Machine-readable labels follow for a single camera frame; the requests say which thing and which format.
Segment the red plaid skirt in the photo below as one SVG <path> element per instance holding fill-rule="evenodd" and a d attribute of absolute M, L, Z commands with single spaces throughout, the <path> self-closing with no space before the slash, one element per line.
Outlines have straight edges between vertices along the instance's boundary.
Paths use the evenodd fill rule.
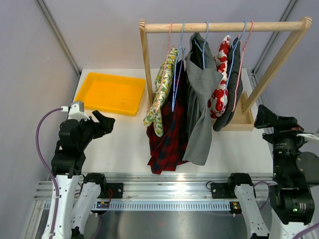
<path fill-rule="evenodd" d="M 174 111 L 171 110 L 172 92 L 161 108 L 163 136 L 158 137 L 152 125 L 147 128 L 151 152 L 148 165 L 153 174 L 175 171 L 177 166 L 187 163 L 183 157 L 188 144 L 186 132 L 188 86 L 183 63 L 179 61 L 177 67 L 181 68 L 181 73 L 177 82 Z"/>

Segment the blue wire hanger plaid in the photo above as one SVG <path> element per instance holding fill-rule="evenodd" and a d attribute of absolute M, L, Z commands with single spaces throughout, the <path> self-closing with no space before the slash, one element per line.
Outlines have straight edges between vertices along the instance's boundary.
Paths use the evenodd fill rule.
<path fill-rule="evenodd" d="M 184 28 L 185 28 L 185 22 L 182 25 L 181 34 L 180 34 L 179 49 L 178 49 L 178 54 L 177 54 L 177 58 L 175 61 L 174 76 L 173 76 L 173 94 L 172 94 L 172 105 L 171 105 L 172 112 L 174 112 L 174 109 L 175 109 L 175 101 L 176 101 L 179 79 L 180 79 L 180 74 L 181 74 L 181 67 L 182 67 L 182 63 L 178 67 L 179 57 L 181 56 L 182 60 L 184 59 L 184 48 L 182 47 L 182 38 L 183 38 Z"/>

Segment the red floral white skirt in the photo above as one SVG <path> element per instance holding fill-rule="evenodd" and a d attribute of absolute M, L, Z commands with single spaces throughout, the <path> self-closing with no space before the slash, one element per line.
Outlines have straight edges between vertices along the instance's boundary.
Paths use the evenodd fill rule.
<path fill-rule="evenodd" d="M 222 42 L 220 43 L 218 49 L 214 55 L 214 61 L 217 71 L 222 74 L 222 79 L 217 85 L 216 89 L 211 95 L 208 101 L 208 108 L 210 111 L 210 117 L 216 119 L 222 116 L 226 110 L 228 90 L 226 89 L 227 83 L 227 67 L 228 67 L 228 53 L 230 50 L 231 38 L 226 35 Z"/>

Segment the dark grey dotted skirt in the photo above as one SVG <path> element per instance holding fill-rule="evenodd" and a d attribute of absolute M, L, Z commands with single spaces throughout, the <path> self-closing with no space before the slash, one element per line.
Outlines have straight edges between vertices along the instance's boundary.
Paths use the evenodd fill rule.
<path fill-rule="evenodd" d="M 229 50 L 228 53 L 228 67 L 227 67 L 227 74 L 229 73 L 229 66 L 231 64 L 231 55 L 232 55 L 232 50 Z M 235 55 L 234 55 L 234 66 L 232 69 L 232 74 L 230 77 L 230 82 L 228 85 L 228 97 L 227 97 L 227 106 L 226 106 L 226 110 L 224 112 L 224 114 L 218 118 L 216 118 L 215 123 L 213 124 L 213 130 L 214 131 L 221 131 L 222 128 L 226 127 L 231 120 L 234 117 L 235 111 L 232 113 L 232 108 L 233 108 L 233 104 L 234 104 L 234 100 L 235 100 L 235 88 L 236 88 L 236 84 L 237 84 L 237 77 L 238 77 L 238 72 L 239 72 L 239 66 L 240 66 L 240 59 L 241 59 L 241 46 L 240 43 L 238 42 L 237 48 L 235 50 Z M 243 84 L 242 84 L 242 80 L 241 80 L 241 76 L 240 76 L 240 81 L 239 81 L 239 88 L 238 88 L 238 99 L 236 102 L 236 107 L 238 105 L 238 101 L 240 100 L 240 96 L 242 94 L 243 91 Z"/>

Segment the lemon print skirt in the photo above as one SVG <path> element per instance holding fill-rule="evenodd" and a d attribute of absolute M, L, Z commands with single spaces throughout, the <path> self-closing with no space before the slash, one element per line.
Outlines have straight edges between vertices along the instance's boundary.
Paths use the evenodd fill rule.
<path fill-rule="evenodd" d="M 161 107 L 168 99 L 170 93 L 177 54 L 178 49 L 173 47 L 163 61 L 155 80 L 156 94 L 153 104 L 143 120 L 144 126 L 153 124 L 155 134 L 158 137 L 163 136 Z"/>

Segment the grey pleated skirt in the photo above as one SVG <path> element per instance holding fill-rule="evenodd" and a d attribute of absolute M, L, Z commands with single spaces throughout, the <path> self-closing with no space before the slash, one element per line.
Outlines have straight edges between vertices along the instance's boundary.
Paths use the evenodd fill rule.
<path fill-rule="evenodd" d="M 208 102 L 222 79 L 222 74 L 217 71 L 209 44 L 199 33 L 190 37 L 190 51 L 185 62 L 188 144 L 183 160 L 203 166 L 212 141 Z"/>

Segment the blue wire hanger floral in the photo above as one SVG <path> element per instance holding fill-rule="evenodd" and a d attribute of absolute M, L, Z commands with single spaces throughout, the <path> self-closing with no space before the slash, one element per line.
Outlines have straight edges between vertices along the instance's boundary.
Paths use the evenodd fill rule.
<path fill-rule="evenodd" d="M 235 55 L 235 50 L 237 48 L 237 45 L 238 45 L 238 42 L 241 40 L 242 38 L 242 35 L 245 33 L 246 31 L 246 28 L 247 28 L 247 21 L 244 21 L 244 29 L 241 33 L 241 35 L 237 35 L 237 37 L 231 42 L 231 50 L 232 50 L 232 55 L 231 55 L 231 64 L 229 66 L 229 73 L 228 73 L 228 77 L 227 77 L 227 80 L 226 80 L 226 87 L 225 87 L 225 92 L 224 92 L 224 95 L 226 95 L 226 92 L 229 93 L 228 91 L 228 85 L 229 85 L 229 82 L 230 82 L 230 77 L 231 77 L 231 74 L 232 74 L 232 69 L 233 69 L 233 66 L 234 66 L 234 55 Z"/>

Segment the blue wire hanger grey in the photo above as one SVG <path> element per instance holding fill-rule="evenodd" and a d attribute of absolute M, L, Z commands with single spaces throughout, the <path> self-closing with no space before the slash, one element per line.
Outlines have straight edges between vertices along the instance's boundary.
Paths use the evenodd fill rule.
<path fill-rule="evenodd" d="M 205 48 L 206 48 L 208 33 L 209 33 L 209 22 L 206 21 L 206 36 L 205 36 L 204 43 L 200 45 L 196 39 L 194 40 L 194 43 L 199 49 L 199 51 L 201 52 L 201 56 L 202 56 L 201 67 L 200 67 L 201 69 L 205 69 Z"/>

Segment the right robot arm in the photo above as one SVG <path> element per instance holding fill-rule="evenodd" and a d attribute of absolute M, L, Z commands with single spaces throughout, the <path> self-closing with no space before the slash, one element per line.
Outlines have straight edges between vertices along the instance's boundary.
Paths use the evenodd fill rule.
<path fill-rule="evenodd" d="M 232 173 L 226 191 L 239 201 L 249 239 L 300 239 L 318 225 L 310 226 L 315 212 L 311 187 L 319 184 L 319 158 L 301 152 L 308 143 L 318 143 L 319 133 L 306 133 L 295 117 L 275 114 L 264 105 L 258 106 L 256 129 L 273 128 L 262 138 L 273 147 L 273 181 L 269 186 L 272 208 L 271 228 L 265 226 L 255 198 L 254 184 L 247 173 Z"/>

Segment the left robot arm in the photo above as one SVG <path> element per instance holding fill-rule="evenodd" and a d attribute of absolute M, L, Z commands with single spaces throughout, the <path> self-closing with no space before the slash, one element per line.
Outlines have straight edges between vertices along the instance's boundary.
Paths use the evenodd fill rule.
<path fill-rule="evenodd" d="M 50 165 L 44 164 L 52 179 L 52 197 L 44 239 L 82 239 L 87 219 L 97 198 L 106 196 L 108 185 L 101 173 L 88 173 L 79 198 L 76 187 L 82 175 L 85 149 L 94 140 L 110 134 L 115 119 L 93 111 L 97 121 L 78 111 L 60 124 L 59 140 Z"/>

